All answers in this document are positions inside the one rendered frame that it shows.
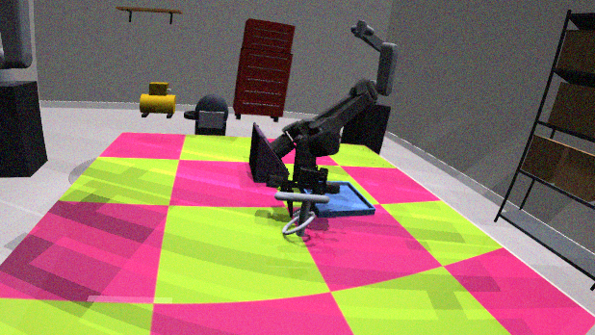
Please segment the blue tray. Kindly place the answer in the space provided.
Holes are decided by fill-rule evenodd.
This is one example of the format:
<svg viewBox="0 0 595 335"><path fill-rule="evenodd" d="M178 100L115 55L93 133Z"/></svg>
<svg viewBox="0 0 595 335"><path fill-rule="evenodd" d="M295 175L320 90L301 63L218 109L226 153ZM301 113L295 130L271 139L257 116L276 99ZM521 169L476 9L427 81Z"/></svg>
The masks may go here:
<svg viewBox="0 0 595 335"><path fill-rule="evenodd" d="M349 181L326 181L339 183L339 194L325 195L330 198L328 204L316 204L313 211L318 218L339 218L348 216L367 216L375 214L375 207Z"/></svg>

